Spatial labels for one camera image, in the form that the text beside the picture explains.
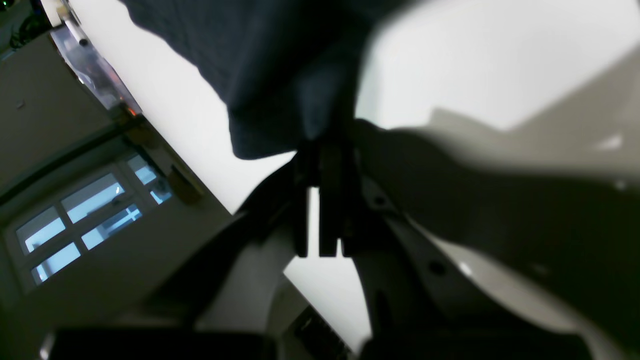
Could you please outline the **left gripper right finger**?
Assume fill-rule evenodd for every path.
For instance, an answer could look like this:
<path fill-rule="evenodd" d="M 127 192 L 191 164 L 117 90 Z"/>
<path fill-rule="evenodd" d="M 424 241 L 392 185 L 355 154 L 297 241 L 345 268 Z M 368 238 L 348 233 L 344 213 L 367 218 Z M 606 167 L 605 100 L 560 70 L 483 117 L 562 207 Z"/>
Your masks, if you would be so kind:
<path fill-rule="evenodd" d="M 639 191 L 600 178 L 475 168 L 443 141 L 368 121 L 320 151 L 322 239 L 341 237 L 372 316 L 363 360 L 592 360 L 585 338 L 500 305 L 443 240 L 557 296 L 639 353 Z"/>

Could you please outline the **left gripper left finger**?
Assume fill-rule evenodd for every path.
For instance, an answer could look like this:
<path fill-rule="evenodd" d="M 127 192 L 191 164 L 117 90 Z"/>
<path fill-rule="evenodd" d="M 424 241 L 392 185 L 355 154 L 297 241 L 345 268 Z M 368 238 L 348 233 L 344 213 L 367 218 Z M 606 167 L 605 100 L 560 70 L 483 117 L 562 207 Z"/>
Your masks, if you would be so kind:
<path fill-rule="evenodd" d="M 318 153 L 302 150 L 261 182 L 207 244 L 145 301 L 164 327 L 264 331 L 291 260 L 308 254 L 309 188 Z"/>

